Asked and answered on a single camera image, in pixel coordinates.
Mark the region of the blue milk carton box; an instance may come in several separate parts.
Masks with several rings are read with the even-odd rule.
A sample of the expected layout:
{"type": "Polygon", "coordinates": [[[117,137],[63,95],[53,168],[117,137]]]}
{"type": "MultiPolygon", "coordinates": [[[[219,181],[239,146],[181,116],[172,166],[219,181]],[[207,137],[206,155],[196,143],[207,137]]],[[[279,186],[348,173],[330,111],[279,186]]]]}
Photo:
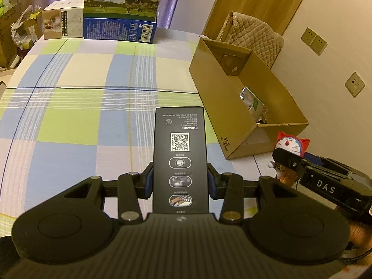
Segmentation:
{"type": "Polygon", "coordinates": [[[84,0],[83,38],[153,43],[160,0],[84,0]]]}

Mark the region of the cardboard box with tissues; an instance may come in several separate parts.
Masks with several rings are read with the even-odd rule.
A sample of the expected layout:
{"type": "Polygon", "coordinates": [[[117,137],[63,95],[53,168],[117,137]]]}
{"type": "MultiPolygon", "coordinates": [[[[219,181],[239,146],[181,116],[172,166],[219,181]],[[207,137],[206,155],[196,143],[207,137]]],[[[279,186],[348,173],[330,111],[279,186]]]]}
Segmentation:
{"type": "Polygon", "coordinates": [[[19,52],[28,52],[42,36],[42,9],[18,0],[1,0],[1,67],[10,67],[19,52]]]}

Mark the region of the white small carton box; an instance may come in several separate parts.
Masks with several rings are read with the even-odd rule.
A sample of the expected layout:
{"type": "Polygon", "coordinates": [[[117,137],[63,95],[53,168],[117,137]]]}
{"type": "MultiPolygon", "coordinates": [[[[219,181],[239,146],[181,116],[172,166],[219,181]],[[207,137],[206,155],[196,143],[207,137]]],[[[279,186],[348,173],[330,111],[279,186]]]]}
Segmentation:
{"type": "Polygon", "coordinates": [[[45,40],[83,37],[84,0],[54,1],[42,11],[45,40]]]}

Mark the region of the brown cardboard box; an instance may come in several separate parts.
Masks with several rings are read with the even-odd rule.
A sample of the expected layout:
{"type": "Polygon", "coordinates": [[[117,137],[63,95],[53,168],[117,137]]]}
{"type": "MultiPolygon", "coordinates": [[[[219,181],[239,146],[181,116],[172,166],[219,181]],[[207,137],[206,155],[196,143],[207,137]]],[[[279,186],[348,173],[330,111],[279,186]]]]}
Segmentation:
{"type": "Polygon", "coordinates": [[[279,132],[297,136],[308,125],[286,87],[250,49],[201,38],[189,71],[227,160],[268,153],[279,132]]]}

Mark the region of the beige quilted bag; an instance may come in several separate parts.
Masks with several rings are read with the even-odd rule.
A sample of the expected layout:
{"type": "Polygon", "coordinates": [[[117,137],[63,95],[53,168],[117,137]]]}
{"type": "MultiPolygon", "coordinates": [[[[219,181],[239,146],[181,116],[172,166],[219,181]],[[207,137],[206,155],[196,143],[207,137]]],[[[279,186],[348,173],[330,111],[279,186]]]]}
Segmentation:
{"type": "Polygon", "coordinates": [[[284,38],[256,17],[231,11],[216,40],[251,49],[271,68],[284,46],[284,38]]]}

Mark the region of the wall power socket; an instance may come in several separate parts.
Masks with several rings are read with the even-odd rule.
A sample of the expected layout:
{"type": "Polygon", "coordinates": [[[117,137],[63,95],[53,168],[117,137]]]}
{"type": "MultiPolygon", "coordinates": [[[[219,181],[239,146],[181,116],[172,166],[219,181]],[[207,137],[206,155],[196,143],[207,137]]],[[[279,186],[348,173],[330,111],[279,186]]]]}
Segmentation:
{"type": "Polygon", "coordinates": [[[345,87],[353,98],[356,98],[365,86],[364,81],[356,72],[353,72],[349,79],[345,82],[345,87]]]}

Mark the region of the silver foil tea pouch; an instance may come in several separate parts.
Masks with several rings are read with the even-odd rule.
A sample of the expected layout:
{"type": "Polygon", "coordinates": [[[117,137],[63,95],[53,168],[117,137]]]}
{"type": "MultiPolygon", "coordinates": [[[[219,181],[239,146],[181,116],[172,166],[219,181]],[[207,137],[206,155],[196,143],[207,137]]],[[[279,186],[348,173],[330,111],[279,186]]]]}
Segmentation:
{"type": "Polygon", "coordinates": [[[264,103],[248,88],[244,87],[239,97],[257,123],[266,123],[268,109],[264,103]]]}

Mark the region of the checkered bed sheet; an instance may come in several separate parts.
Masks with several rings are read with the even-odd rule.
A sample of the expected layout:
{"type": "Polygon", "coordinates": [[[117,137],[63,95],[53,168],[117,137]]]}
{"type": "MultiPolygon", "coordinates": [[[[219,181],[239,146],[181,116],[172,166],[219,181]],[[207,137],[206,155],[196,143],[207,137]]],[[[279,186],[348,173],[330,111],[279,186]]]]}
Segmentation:
{"type": "Polygon", "coordinates": [[[201,105],[189,73],[199,39],[163,28],[153,44],[40,39],[1,98],[1,235],[89,176],[143,171],[155,110],[201,105]]]}

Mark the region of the black product box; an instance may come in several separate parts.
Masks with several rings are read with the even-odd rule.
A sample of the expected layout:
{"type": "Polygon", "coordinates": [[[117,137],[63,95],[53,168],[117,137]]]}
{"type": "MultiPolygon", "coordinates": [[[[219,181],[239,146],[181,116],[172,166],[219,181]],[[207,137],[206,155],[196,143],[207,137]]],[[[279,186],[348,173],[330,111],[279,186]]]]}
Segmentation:
{"type": "Polygon", "coordinates": [[[153,213],[208,213],[207,148],[202,107],[157,108],[153,213]]]}

